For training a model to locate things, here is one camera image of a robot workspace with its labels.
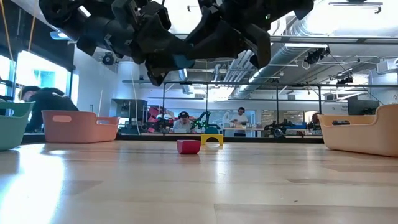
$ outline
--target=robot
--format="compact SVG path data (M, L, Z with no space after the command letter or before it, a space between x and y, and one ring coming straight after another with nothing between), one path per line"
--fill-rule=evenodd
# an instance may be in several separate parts
M160 86L170 71L192 68L196 59L237 58L244 50L253 51L250 62L262 68L271 59L267 33L271 23L291 11L303 19L313 9L313 0L198 3L201 21L182 40L168 31L171 22L167 9L155 1L39 0L47 22L77 41L80 50L93 55L101 47L118 58L126 55L135 63L145 63L155 86Z
M206 134L218 134L221 128L217 124L209 124L211 112L206 111L203 112L195 122L192 123L191 130L194 130L196 127L198 129L205 129Z

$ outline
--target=peach plastic bin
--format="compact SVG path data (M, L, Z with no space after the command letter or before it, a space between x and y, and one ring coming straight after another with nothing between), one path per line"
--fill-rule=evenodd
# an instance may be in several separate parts
M329 149L398 157L398 105L383 105L374 116L318 115ZM334 126L333 121L350 125Z
M115 140L119 118L82 111L43 111L43 122L47 142L94 143Z

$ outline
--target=cable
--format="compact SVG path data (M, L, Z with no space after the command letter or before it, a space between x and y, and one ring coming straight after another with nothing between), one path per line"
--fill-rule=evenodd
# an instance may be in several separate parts
M2 19L4 21L4 28L6 29L6 38L7 38L7 45L8 45L8 51L10 53L10 58L12 60L12 64L14 66L14 56L12 55L12 50L11 50L11 42L10 42L10 35L8 33L8 26L7 26L7 19L6 19L6 12L4 10L4 3L3 0L0 0L1 3L1 12L2 12Z
M39 5L39 0L36 0L35 1L34 11L33 11L32 27L30 28L29 44L28 44L28 47L27 47L27 51L28 52L30 52L30 48L32 47L33 31L35 29L36 12L37 12L37 6L38 5Z
M345 69L340 63L339 61L337 61L337 59L335 58L335 56L333 56L331 53L329 53L331 57L333 57L333 59L335 59L335 61L340 65L340 67L344 70L344 72L348 72L347 69ZM381 102L377 97L375 97L369 90L365 89L365 87L362 87L367 93L369 93L369 95L371 95L373 98L375 98L378 102L381 103L381 105L384 105L383 102Z
M134 99L135 99L135 102L136 102L136 127L137 127L137 131L138 131L138 135L141 135L141 133L140 133L140 131L139 131L139 128L138 128L137 93L136 93L136 86L135 86L135 84L134 84L134 77L133 77L133 75L132 75L132 70L131 70L130 74L131 74L131 81L132 81L132 89L133 89L133 91L134 91Z
M302 63L301 63L301 67L303 67L304 69L308 70L308 69L310 69L310 68L311 68L311 65L310 65L310 64L308 64L308 66L307 66L307 67L304 67L304 61L302 61Z

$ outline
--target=teal plastic bin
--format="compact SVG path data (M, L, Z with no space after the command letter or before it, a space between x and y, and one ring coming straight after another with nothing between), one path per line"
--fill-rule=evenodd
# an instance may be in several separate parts
M0 109L13 110L12 116L0 116L0 151L19 146L34 103L0 102Z

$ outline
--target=window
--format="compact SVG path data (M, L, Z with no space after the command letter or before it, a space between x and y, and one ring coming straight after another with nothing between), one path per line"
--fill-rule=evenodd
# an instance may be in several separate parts
M301 125L304 122L304 111L279 111L279 122L283 122L284 119L293 124Z
M194 118L198 118L205 110L198 110L198 109L170 109L174 112L175 116L177 117L179 113L182 111L186 111L190 116ZM211 112L209 117L209 124L217 124L218 126L223 126L224 116L226 113L229 113L229 116L236 114L236 110L209 110ZM245 115L248 117L248 123L255 124L256 123L256 111L254 110L246 110Z
M262 110L261 111L261 125L263 127L272 124L276 121L276 111L274 110Z
M2 80L9 80L10 66L11 60L9 60L7 57L0 55L0 78ZM7 86L3 83L0 83L0 95L6 96L6 94Z
M54 87L66 92L68 71L32 53L18 54L16 83L23 86ZM20 89L16 89L16 101Z

